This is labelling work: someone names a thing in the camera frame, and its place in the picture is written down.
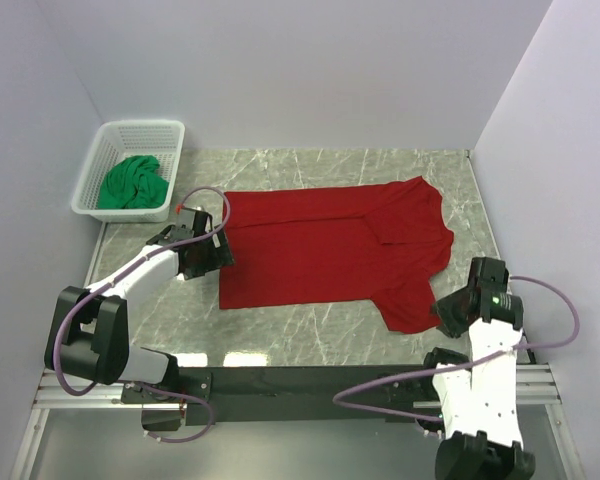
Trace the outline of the red t-shirt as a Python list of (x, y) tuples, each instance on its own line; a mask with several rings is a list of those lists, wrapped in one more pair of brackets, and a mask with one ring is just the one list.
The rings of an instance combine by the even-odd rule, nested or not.
[(430, 280), (447, 267), (454, 234), (422, 177), (227, 198), (235, 263), (220, 273), (221, 309), (369, 300), (390, 331), (439, 326)]

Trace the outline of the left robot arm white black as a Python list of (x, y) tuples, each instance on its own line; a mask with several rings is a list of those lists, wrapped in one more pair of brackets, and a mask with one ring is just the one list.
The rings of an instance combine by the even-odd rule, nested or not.
[(156, 401), (180, 388), (175, 356), (130, 340), (129, 314), (162, 284), (234, 264), (224, 225), (210, 213), (183, 207), (174, 224), (147, 241), (131, 261), (87, 288), (67, 287), (58, 296), (44, 353), (45, 366), (61, 378), (93, 384), (143, 383)]

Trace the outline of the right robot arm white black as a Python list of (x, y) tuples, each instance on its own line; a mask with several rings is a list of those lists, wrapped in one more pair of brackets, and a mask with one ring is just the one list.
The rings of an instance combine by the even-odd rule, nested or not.
[(466, 286), (431, 307), (446, 335), (466, 333), (471, 344), (470, 356), (433, 349), (418, 377), (422, 393), (441, 403), (438, 479), (530, 479), (536, 471), (517, 415), (523, 304), (508, 280), (504, 261), (475, 257)]

